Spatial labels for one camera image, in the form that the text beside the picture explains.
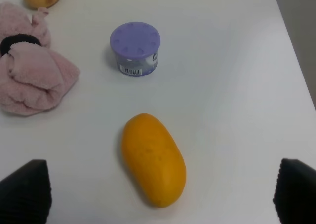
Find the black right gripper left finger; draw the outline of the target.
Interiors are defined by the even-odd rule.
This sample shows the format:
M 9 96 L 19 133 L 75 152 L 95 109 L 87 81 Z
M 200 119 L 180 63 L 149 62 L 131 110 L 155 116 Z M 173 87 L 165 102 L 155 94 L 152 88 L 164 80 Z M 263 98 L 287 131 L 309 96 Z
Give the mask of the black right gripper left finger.
M 0 182 L 2 224 L 45 224 L 51 205 L 46 160 L 33 159 Z

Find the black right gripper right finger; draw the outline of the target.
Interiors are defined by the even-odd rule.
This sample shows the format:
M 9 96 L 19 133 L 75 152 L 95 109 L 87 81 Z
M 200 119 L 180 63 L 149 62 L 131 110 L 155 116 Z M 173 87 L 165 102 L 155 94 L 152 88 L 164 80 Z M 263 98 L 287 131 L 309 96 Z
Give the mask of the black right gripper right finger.
M 282 224 L 316 222 L 316 171 L 298 159 L 281 161 L 273 203 Z

